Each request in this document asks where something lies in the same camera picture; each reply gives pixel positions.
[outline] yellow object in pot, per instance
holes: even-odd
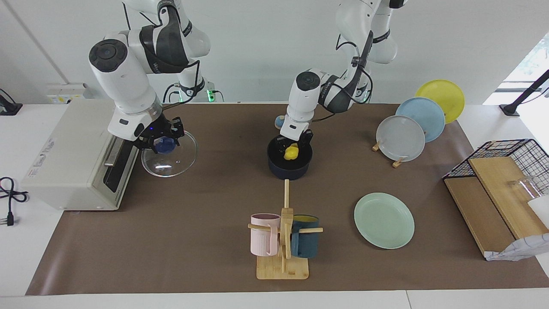
[[[284,152],[284,159],[287,161],[295,160],[298,158],[299,148],[297,143],[293,143],[290,147],[286,148]]]

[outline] pink mug handle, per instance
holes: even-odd
[[[276,225],[267,224],[271,228],[271,238],[269,240],[269,250],[267,251],[267,255],[271,255],[271,252],[276,252],[278,250],[278,228]]]

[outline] pink mug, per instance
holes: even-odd
[[[270,227],[271,231],[251,229],[250,252],[257,256],[275,256],[278,254],[280,215],[256,213],[251,215],[251,224]]]

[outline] white wall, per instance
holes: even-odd
[[[104,96],[87,55],[105,34],[126,29],[120,1],[0,0],[0,86],[27,103],[44,102],[45,84],[60,77],[13,18],[6,18],[2,1],[70,82],[85,82],[97,97]],[[203,74],[228,101],[287,100],[295,76],[310,67],[342,73],[345,58],[334,51],[339,3],[183,1],[193,24],[211,38]],[[373,100],[401,102],[424,82],[444,78],[463,88],[467,103],[482,104],[549,31],[547,12],[547,0],[410,0],[393,16],[397,59],[373,67]],[[136,12],[130,11],[130,19],[136,29],[147,24]],[[176,81],[174,76],[149,79],[160,95]],[[29,83],[33,86],[23,88]]]

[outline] brown table mat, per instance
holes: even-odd
[[[116,212],[65,212],[27,295],[501,289],[549,287],[535,258],[483,259],[442,177],[472,152],[454,122],[398,169],[372,152],[378,124],[397,105],[354,106],[314,123],[313,161],[290,186],[295,213],[320,217],[325,232],[307,280],[255,278],[249,216],[279,213],[283,181],[269,171],[273,122],[286,105],[186,105],[170,110],[198,140],[183,175],[160,179],[136,162]],[[317,117],[327,113],[318,109]],[[358,233],[356,202],[386,192],[408,205],[411,242],[382,250]]]

